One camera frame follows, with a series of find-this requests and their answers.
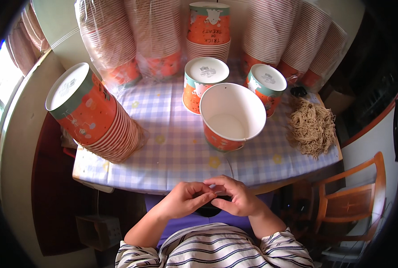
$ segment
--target striped shirt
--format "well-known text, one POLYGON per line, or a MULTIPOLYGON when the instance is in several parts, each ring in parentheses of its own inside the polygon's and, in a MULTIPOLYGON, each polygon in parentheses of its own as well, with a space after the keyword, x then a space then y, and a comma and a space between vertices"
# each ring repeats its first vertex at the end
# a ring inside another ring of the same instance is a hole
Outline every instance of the striped shirt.
POLYGON ((241 229, 225 223, 211 223, 174 233, 159 252, 121 241, 115 267, 314 268, 314 264, 289 228, 263 237, 257 247, 241 229))

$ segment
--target checkered tablecloth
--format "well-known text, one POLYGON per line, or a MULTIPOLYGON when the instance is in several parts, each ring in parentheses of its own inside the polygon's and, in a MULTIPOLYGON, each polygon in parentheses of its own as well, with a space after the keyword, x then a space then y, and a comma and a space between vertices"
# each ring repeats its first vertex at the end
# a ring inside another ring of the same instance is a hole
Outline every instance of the checkered tablecloth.
MULTIPOLYGON (((243 84, 239 64, 229 64, 227 82, 243 84)), ((231 153, 213 150, 205 141, 202 118, 182 103, 183 77, 161 84, 141 81, 117 96, 129 115, 150 132, 148 143, 123 164, 112 164, 77 150, 80 180, 140 193, 166 194, 180 181, 202 181, 226 174, 258 186, 312 172, 339 160, 336 145, 318 160, 290 147, 285 128, 289 91, 260 135, 231 153)), ((314 94, 309 100, 319 103, 314 94)))

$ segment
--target person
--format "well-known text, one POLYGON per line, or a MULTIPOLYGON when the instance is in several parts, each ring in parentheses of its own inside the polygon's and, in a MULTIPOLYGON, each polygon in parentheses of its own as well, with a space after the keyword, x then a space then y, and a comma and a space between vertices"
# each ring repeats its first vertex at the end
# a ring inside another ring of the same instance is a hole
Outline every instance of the person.
POLYGON ((296 241, 285 223, 242 182, 224 175, 203 183, 176 185, 126 233, 115 264, 116 268, 314 267, 308 251, 296 241), (216 193, 231 196, 232 201, 216 198, 216 193), (244 230, 224 223, 224 219, 196 226, 193 220, 190 227, 169 234, 159 252, 156 251, 168 223, 188 217, 208 202, 239 222, 248 219, 260 243, 255 244, 244 230))

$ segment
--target hand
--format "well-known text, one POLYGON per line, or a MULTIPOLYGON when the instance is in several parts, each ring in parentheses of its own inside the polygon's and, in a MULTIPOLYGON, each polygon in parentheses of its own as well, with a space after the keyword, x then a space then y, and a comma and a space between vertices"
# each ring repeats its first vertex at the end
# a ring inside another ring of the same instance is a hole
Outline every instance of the hand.
POLYGON ((152 210, 166 220, 178 219, 190 215, 216 196, 214 191, 202 182, 180 182, 152 210))
POLYGON ((211 204, 235 216, 257 216, 269 211, 269 208, 240 181, 225 175, 213 177, 204 181, 205 185, 215 184, 213 190, 231 196, 232 201, 220 198, 211 201, 211 204))

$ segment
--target wooden chair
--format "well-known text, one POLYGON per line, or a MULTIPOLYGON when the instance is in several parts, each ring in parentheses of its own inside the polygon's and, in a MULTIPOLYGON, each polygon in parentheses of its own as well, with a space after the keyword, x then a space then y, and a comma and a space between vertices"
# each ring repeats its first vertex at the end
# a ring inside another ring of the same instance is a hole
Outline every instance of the wooden chair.
POLYGON ((312 184, 318 186, 320 192, 320 205, 314 226, 314 236, 319 240, 337 241, 370 241, 378 227, 379 219, 383 215, 385 202, 385 166, 381 152, 372 159, 337 174, 328 179, 312 184), (327 195, 325 184, 352 175, 368 166, 375 164, 376 181, 360 187, 344 190, 327 195), (352 222, 371 216, 371 226, 364 235, 354 236, 322 236, 318 234, 322 222, 352 222))

